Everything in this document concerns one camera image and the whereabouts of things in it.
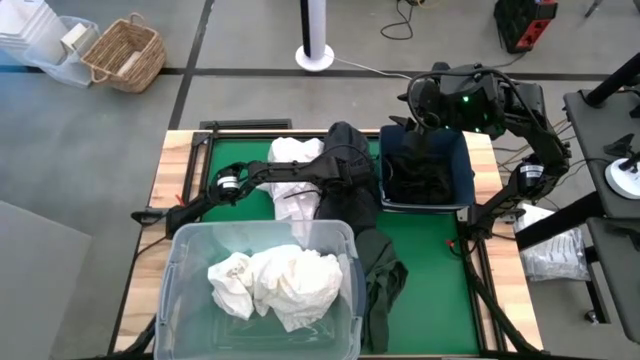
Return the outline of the black aluminium table frame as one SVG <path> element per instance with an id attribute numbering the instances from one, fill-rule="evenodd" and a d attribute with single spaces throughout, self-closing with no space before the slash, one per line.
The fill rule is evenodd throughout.
<path id="1" fill-rule="evenodd" d="M 213 127 L 191 131 L 187 135 L 191 146 L 183 185 L 183 199 L 195 197 L 195 188 L 203 188 L 210 181 L 210 162 L 213 145 L 219 140 L 274 140 L 278 137 L 293 137 L 298 140 L 322 138 L 327 129 L 266 129 L 266 128 L 222 128 Z M 467 146 L 475 171 L 476 200 L 484 202 L 501 187 L 498 184 L 497 168 L 493 149 L 484 135 L 466 133 Z M 440 358 L 483 358 L 492 360 L 534 360 L 533 353 L 519 352 L 507 336 L 504 326 L 495 319 L 484 299 L 474 285 L 480 285 L 490 298 L 500 305 L 506 317 L 509 317 L 513 329 L 532 347 L 542 351 L 542 342 L 534 315 L 529 290 L 524 277 L 519 253 L 515 242 L 494 236 L 491 240 L 479 242 L 471 253 L 473 242 L 457 248 L 468 252 L 469 262 L 459 258 L 463 265 L 466 285 L 473 311 L 475 333 L 479 347 L 476 355 L 362 355 L 368 360 L 426 360 Z"/>

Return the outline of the wicker basket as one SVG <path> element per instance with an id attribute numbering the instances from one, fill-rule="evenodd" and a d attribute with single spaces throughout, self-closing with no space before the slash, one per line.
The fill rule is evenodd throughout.
<path id="1" fill-rule="evenodd" d="M 142 93 L 166 62 L 161 35 L 136 12 L 115 21 L 82 56 L 95 84 Z"/>

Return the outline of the black slanted stand pole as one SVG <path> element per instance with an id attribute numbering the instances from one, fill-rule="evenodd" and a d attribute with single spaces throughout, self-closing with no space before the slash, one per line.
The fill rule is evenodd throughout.
<path id="1" fill-rule="evenodd" d="M 595 89 L 583 94 L 582 97 L 587 105 L 599 107 L 622 87 L 634 86 L 638 83 L 640 83 L 640 52 L 625 62 Z"/>

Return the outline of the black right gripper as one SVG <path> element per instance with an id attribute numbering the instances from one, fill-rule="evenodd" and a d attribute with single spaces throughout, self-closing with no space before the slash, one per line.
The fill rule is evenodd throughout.
<path id="1" fill-rule="evenodd" d="M 452 129 L 453 97 L 443 93 L 441 85 L 441 75 L 418 79 L 408 93 L 397 96 L 400 101 L 411 99 L 410 110 L 415 120 L 396 115 L 390 115 L 389 119 L 405 132 L 415 131 L 418 126 L 425 131 Z"/>

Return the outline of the white garment with black strap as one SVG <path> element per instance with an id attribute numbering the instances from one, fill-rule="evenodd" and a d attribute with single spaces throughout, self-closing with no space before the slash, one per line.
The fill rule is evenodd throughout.
<path id="1" fill-rule="evenodd" d="M 292 137 L 279 137 L 271 143 L 269 162 L 311 162 L 323 151 L 318 138 L 299 141 Z M 311 220 L 320 202 L 320 190 L 308 182 L 264 183 L 259 190 L 269 194 L 274 205 L 276 220 Z"/>

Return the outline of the plastic bag with white contents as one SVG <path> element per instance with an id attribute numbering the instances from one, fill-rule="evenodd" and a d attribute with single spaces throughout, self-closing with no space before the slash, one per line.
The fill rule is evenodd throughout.
<path id="1" fill-rule="evenodd" d="M 520 259 L 525 276 L 530 282 L 591 279 L 579 228 L 521 250 Z"/>

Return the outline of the navy blue fabric bin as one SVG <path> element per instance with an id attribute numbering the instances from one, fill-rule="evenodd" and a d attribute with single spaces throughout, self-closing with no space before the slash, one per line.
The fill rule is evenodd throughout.
<path id="1" fill-rule="evenodd" d="M 446 129 L 418 133 L 426 138 L 427 152 L 430 155 L 442 156 L 448 161 L 454 200 L 449 205 L 412 205 L 397 203 L 388 197 L 386 185 L 389 169 L 385 156 L 399 148 L 405 133 L 399 125 L 386 125 L 380 129 L 379 177 L 382 208 L 387 212 L 397 213 L 446 214 L 472 205 L 475 201 L 474 172 L 465 137 L 460 132 Z"/>

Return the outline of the beige cardboard box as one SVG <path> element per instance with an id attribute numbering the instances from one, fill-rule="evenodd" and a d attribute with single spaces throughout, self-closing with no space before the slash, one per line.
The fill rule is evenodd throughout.
<path id="1" fill-rule="evenodd" d="M 61 39 L 67 53 L 79 51 L 86 43 L 92 44 L 98 37 L 98 32 L 89 25 L 76 24 Z"/>

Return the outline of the black side table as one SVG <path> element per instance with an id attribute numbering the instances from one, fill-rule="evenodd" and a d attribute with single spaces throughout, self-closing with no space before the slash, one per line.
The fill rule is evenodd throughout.
<path id="1" fill-rule="evenodd" d="M 593 242 L 587 260 L 600 264 L 624 333 L 640 344 L 640 200 L 616 194 L 604 174 L 621 158 L 628 158 L 623 169 L 637 162 L 640 170 L 640 95 L 618 91 L 591 107 L 587 92 L 569 93 L 564 102 L 595 190 L 517 232 L 516 241 L 524 250 L 586 225 Z"/>

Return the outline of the dark green garment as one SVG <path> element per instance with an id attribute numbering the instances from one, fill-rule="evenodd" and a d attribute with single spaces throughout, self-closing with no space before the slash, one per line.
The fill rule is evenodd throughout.
<path id="1" fill-rule="evenodd" d="M 398 258 L 392 239 L 383 232 L 366 229 L 356 237 L 355 245 L 366 282 L 362 345 L 369 353 L 382 354 L 388 350 L 388 318 L 409 272 Z"/>

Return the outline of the red and black crate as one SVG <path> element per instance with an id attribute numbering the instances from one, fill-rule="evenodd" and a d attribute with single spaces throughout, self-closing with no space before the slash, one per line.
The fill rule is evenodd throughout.
<path id="1" fill-rule="evenodd" d="M 556 17 L 556 0 L 497 0 L 493 16 L 510 54 L 529 52 Z"/>

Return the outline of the white tower fan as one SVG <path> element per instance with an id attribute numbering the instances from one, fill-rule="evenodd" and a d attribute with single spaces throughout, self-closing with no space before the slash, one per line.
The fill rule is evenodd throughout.
<path id="1" fill-rule="evenodd" d="M 305 71 L 322 72 L 334 61 L 335 53 L 326 41 L 326 0 L 300 0 L 302 45 L 295 61 Z"/>

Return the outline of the large clear plastic bin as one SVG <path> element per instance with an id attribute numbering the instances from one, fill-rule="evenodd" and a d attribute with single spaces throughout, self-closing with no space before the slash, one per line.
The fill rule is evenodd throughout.
<path id="1" fill-rule="evenodd" d="M 210 266 L 234 252 L 298 245 L 336 256 L 344 274 L 325 315 L 287 332 L 274 313 L 247 321 L 214 303 Z M 351 227 L 339 220 L 195 223 L 174 236 L 155 325 L 155 360 L 357 360 L 366 281 Z"/>

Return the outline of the stack of white lids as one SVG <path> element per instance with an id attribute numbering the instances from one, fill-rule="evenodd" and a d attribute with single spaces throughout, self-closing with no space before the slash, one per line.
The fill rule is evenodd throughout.
<path id="1" fill-rule="evenodd" d="M 66 32 L 45 0 L 0 0 L 0 50 L 24 65 L 31 65 L 29 49 L 57 62 L 64 54 L 60 39 Z"/>

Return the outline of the charcoal grey garment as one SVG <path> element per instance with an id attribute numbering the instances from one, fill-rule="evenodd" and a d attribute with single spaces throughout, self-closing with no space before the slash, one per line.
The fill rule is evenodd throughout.
<path id="1" fill-rule="evenodd" d="M 374 228 L 380 210 L 379 190 L 367 137 L 351 124 L 341 121 L 329 128 L 323 142 L 323 154 L 339 159 L 348 170 L 355 171 L 356 176 L 353 185 L 321 189 L 315 218 L 344 221 L 355 235 Z"/>

